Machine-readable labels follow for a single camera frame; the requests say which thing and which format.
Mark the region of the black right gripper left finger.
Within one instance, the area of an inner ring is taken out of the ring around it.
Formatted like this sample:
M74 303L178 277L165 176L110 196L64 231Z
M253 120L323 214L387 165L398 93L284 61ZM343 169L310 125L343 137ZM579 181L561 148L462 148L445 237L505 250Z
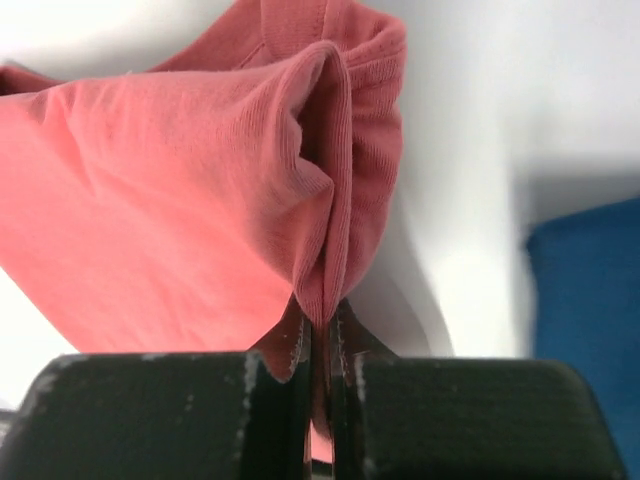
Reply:
M311 325L296 301L253 347L67 355L4 414L5 479L307 479Z

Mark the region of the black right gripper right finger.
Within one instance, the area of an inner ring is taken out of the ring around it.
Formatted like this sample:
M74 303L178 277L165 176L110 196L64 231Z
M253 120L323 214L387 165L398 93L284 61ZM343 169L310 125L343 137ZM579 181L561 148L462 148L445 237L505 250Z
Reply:
M548 360L402 358L342 302L329 325L337 479L624 479L585 380Z

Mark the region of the pink polo shirt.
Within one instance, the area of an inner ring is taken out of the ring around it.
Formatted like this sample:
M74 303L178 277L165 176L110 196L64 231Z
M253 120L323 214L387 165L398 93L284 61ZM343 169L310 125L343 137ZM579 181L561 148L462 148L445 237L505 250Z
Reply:
M78 351L243 350L296 300L324 347L402 156L402 21L237 1L143 73L1 70L1 265Z

